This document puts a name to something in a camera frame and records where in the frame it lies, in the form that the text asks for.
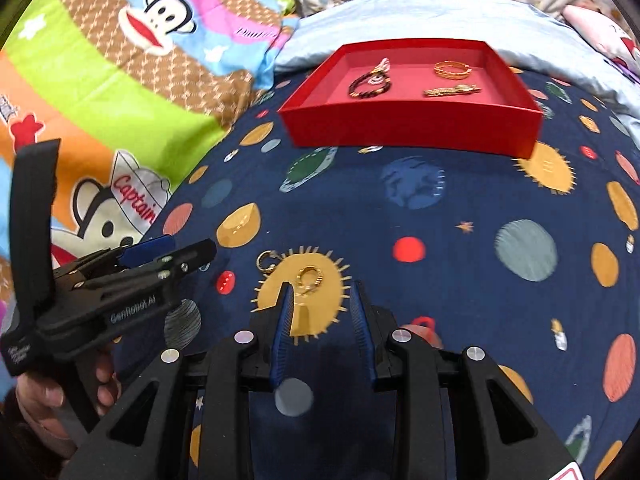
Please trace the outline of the left hand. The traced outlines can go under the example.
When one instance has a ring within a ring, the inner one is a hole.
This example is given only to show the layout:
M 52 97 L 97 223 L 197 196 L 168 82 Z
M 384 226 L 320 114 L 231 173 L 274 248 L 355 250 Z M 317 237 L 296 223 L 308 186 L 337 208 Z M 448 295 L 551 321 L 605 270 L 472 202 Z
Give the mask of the left hand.
M 110 344 L 98 351 L 94 374 L 98 381 L 96 389 L 96 412 L 104 416 L 122 393 L 122 386 L 117 380 Z M 38 374 L 21 374 L 15 386 L 17 405 L 26 422 L 40 442 L 50 451 L 63 458 L 70 458 L 77 450 L 76 444 L 55 415 L 54 410 L 62 408 L 65 403 L 63 389 L 52 379 Z

